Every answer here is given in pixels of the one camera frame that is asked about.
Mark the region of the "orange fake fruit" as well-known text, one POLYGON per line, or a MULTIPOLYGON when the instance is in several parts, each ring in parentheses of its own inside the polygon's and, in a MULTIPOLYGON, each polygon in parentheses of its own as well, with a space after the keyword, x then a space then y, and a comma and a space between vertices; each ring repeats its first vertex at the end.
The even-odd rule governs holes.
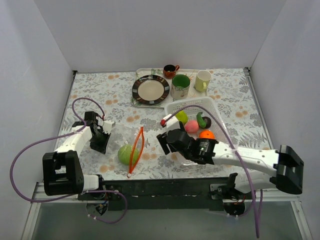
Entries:
POLYGON ((211 139, 211 140, 215 139, 214 133, 208 129, 201 131, 198 137, 200 139, 211 139))

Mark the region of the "clear zip top bag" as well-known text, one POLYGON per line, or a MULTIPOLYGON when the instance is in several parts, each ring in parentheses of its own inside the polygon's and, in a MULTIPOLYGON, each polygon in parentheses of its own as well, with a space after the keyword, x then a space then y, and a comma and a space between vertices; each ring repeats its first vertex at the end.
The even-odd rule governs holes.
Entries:
POLYGON ((110 132, 106 154, 116 175, 130 179, 145 147, 144 127, 115 125, 110 132))

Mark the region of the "green fake cabbage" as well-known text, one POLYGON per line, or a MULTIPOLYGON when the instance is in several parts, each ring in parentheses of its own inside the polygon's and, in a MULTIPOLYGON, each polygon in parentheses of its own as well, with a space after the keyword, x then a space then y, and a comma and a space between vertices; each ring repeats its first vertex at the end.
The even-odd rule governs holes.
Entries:
MULTIPOLYGON (((118 160, 122 164, 129 166, 132 150, 133 150, 133 146, 131 144, 123 145, 117 152, 118 160)), ((132 163, 131 163, 132 166, 137 162, 139 154, 140 154, 139 150, 135 149, 133 153, 132 163)))

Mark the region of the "green fake pear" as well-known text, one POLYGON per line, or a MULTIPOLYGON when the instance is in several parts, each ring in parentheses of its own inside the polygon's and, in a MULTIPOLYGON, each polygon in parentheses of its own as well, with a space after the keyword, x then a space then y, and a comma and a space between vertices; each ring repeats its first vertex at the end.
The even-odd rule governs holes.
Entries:
POLYGON ((188 116, 187 116, 187 114, 186 114, 183 110, 179 111, 179 112, 175 115, 175 117, 176 117, 180 122, 182 122, 183 125, 185 125, 185 124, 188 122, 188 116))

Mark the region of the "small green fake cucumber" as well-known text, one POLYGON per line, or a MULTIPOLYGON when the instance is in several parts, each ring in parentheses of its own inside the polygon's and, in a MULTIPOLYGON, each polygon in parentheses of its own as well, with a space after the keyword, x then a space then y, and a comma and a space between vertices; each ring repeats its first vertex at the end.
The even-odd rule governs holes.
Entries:
POLYGON ((196 115, 196 120, 200 128, 205 129, 207 126, 207 123, 202 117, 202 112, 198 112, 196 115))

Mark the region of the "dark purple fake fruit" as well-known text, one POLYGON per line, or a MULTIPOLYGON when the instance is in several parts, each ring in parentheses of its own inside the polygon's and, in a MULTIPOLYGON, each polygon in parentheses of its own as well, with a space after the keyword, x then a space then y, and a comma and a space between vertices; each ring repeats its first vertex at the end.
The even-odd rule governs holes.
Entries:
POLYGON ((212 120, 207 116, 203 116, 202 119, 205 122, 205 127, 204 128, 205 129, 209 129, 211 127, 211 125, 212 125, 212 120))

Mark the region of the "white plastic basket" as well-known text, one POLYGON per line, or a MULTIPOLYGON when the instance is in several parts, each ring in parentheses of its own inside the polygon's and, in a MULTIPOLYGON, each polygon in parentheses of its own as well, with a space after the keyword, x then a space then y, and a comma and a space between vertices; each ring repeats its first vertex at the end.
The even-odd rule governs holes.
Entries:
POLYGON ((209 130, 213 132, 215 139, 220 142, 218 144, 218 149, 224 150, 225 147, 230 147, 230 143, 228 141, 230 135, 220 115, 218 107, 211 97, 202 96, 186 98, 183 100, 177 100, 171 103, 167 103, 164 105, 165 115, 168 116, 170 114, 173 114, 185 106, 189 106, 188 108, 183 110, 189 120, 195 120, 199 112, 202 112, 202 115, 204 117, 210 118, 211 116, 214 116, 214 118, 211 119, 211 126, 209 127, 209 130))

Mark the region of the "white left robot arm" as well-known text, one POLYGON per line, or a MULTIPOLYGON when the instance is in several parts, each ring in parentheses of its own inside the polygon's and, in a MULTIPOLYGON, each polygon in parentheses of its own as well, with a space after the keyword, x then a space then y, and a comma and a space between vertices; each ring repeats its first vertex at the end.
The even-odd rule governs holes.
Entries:
POLYGON ((87 111, 84 121, 72 125, 74 134, 54 152, 45 153, 42 158, 44 191, 48 196, 82 194, 88 192, 95 200, 106 196, 103 177, 98 174, 83 174, 79 156, 87 143, 101 154, 107 151, 107 144, 114 121, 104 120, 100 125, 98 114, 87 111))

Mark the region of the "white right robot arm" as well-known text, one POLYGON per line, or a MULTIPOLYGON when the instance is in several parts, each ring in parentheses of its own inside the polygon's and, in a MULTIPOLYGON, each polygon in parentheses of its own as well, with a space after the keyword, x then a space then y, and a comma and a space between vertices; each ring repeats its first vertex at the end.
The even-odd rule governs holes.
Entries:
POLYGON ((170 130, 156 138, 166 155, 178 152, 199 165, 231 165, 252 170, 250 176, 238 173, 230 176, 232 182, 226 186, 226 192, 232 199, 252 189, 278 189, 292 195, 303 192, 304 162, 290 146, 281 145, 279 150, 232 149, 215 139, 194 139, 181 129, 170 130))

